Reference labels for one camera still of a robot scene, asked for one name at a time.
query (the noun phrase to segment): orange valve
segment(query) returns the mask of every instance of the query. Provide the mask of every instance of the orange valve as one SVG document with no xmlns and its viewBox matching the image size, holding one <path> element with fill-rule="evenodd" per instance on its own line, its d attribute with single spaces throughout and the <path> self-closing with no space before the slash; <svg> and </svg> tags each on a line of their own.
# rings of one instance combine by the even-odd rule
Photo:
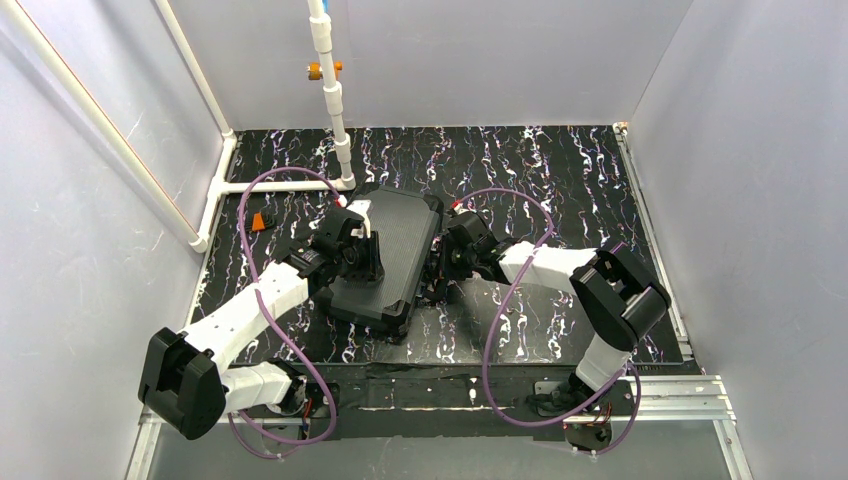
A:
<svg viewBox="0 0 848 480">
<path fill-rule="evenodd" d="M 336 62 L 333 64 L 333 67 L 336 70 L 336 80 L 339 79 L 339 72 L 342 71 L 344 65 L 342 62 Z M 306 71 L 309 75 L 310 80 L 321 80 L 324 78 L 324 72 L 321 70 L 320 63 L 310 63 L 308 67 L 306 67 Z"/>
</svg>

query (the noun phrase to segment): black marbled floor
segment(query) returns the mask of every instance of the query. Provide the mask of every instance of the black marbled floor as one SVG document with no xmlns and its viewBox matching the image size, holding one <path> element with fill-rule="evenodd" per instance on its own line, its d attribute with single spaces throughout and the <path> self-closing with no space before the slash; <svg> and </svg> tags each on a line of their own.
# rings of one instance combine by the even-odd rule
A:
<svg viewBox="0 0 848 480">
<path fill-rule="evenodd" d="M 652 263 L 642 223 L 611 127 L 455 127 L 372 128 L 350 130 L 352 166 L 359 182 L 442 196 L 446 204 L 464 193 L 503 186 L 542 201 L 557 224 L 550 245 L 586 248 L 623 240 L 647 264 Z M 232 162 L 231 182 L 249 182 L 277 166 L 302 166 L 329 177 L 340 167 L 324 130 L 248 131 Z M 238 195 L 225 201 L 212 254 L 201 284 L 194 320 L 211 313 L 248 283 L 247 264 L 236 230 Z M 252 235 L 257 265 L 281 251 L 281 240 L 315 228 L 322 193 L 255 194 L 251 208 L 267 207 L 277 219 L 273 232 Z M 491 228 L 528 240 L 538 238 L 544 221 L 523 200 L 492 196 L 476 208 Z M 284 315 L 280 324 L 313 361 L 391 363 L 474 363 L 481 361 L 485 333 L 506 289 L 483 280 L 452 286 L 448 301 L 420 304 L 410 333 L 388 344 L 367 329 L 336 322 L 311 303 Z M 593 336 L 585 313 L 574 299 L 541 287 L 521 287 L 500 328 L 501 363 L 576 364 Z M 256 363 L 293 354 L 266 330 L 239 356 Z M 638 349 L 641 363 L 682 361 L 668 318 Z"/>
</svg>

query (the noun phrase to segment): black case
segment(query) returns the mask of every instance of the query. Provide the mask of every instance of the black case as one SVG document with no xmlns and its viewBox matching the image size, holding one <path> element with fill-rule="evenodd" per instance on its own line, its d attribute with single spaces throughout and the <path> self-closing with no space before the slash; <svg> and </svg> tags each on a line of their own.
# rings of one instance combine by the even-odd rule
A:
<svg viewBox="0 0 848 480">
<path fill-rule="evenodd" d="M 337 279 L 313 297 L 331 317 L 401 337 L 409 331 L 415 296 L 433 238 L 441 229 L 438 197 L 366 183 L 351 201 L 371 200 L 371 229 L 380 234 L 381 282 Z"/>
</svg>

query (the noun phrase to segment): metal frame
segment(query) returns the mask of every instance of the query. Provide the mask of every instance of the metal frame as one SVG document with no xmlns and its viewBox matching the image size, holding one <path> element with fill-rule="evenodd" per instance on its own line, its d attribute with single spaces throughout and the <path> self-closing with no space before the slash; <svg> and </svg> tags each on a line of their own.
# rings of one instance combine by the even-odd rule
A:
<svg viewBox="0 0 848 480">
<path fill-rule="evenodd" d="M 622 163 L 624 163 L 624 170 L 627 172 L 627 177 L 630 179 L 630 191 L 636 199 L 636 208 L 639 210 L 639 217 L 642 220 L 642 228 L 645 230 L 645 235 L 648 237 L 648 247 L 651 251 L 651 256 L 654 259 L 654 264 L 657 266 L 657 273 L 660 276 L 660 280 L 662 280 L 668 294 L 672 298 L 671 323 L 674 326 L 674 331 L 677 333 L 678 340 L 688 343 L 689 335 L 686 333 L 686 326 L 683 325 L 683 321 L 681 320 L 682 315 L 680 314 L 680 310 L 677 308 L 677 302 L 674 301 L 675 296 L 671 291 L 671 284 L 668 281 L 665 265 L 663 264 L 662 256 L 660 255 L 659 246 L 657 245 L 657 237 L 654 235 L 654 226 L 651 222 L 651 215 L 648 213 L 645 196 L 642 194 L 642 184 L 640 182 L 639 172 L 633 164 L 630 146 L 627 144 L 627 123 L 615 123 L 612 128 L 613 131 L 615 131 L 615 138 L 618 140 L 618 145 L 621 148 Z"/>
<path fill-rule="evenodd" d="M 721 452 L 724 454 L 724 461 L 727 463 L 727 471 L 730 472 L 730 478 L 733 480 L 751 480 L 751 469 L 748 467 L 748 460 L 745 458 L 745 452 L 742 451 L 742 442 L 739 441 L 739 435 L 736 434 L 736 422 L 730 420 L 715 420 L 713 425 L 718 435 L 718 442 L 721 445 Z"/>
<path fill-rule="evenodd" d="M 636 384 L 633 377 L 622 377 L 630 382 L 633 395 Z M 727 469 L 733 480 L 753 478 L 748 467 L 739 436 L 736 433 L 736 414 L 727 397 L 727 391 L 718 375 L 653 375 L 642 377 L 642 405 L 637 421 L 712 421 L 716 428 L 716 441 L 724 454 Z M 590 422 L 594 416 L 574 416 L 569 423 Z M 613 416 L 611 421 L 625 422 L 627 416 Z M 227 423 L 226 418 L 218 423 Z M 301 419 L 257 419 L 264 425 L 301 423 Z M 243 423 L 240 418 L 236 423 Z M 165 423 L 158 415 L 146 412 L 141 418 L 141 428 L 127 470 L 127 479 L 146 479 Z"/>
</svg>

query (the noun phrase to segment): enclosure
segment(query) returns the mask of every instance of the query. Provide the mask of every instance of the enclosure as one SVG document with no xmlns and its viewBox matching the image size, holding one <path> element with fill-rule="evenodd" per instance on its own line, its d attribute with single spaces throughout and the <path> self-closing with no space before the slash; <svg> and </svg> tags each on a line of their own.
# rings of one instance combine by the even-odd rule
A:
<svg viewBox="0 0 848 480">
<path fill-rule="evenodd" d="M 0 0 L 4 478 L 840 477 L 844 415 L 802 412 L 839 412 L 844 390 L 848 7 L 328 0 L 334 82 L 309 79 L 320 4 Z M 551 246 L 624 241 L 673 305 L 633 356 L 642 404 L 621 446 L 572 454 L 559 427 L 512 428 L 469 398 L 506 292 L 479 278 L 419 306 L 400 343 L 312 303 L 285 314 L 357 407 L 282 462 L 242 450 L 226 417 L 188 441 L 143 410 L 151 336 L 250 283 L 239 199 L 283 165 L 340 189 L 515 189 L 544 202 Z M 254 237 L 261 265 L 327 203 L 320 182 L 274 180 L 249 204 L 279 224 Z M 480 210 L 533 240 L 527 208 Z M 504 398 L 564 378 L 594 335 L 567 294 L 511 305 L 492 360 Z M 236 363 L 296 360 L 269 332 Z"/>
</svg>

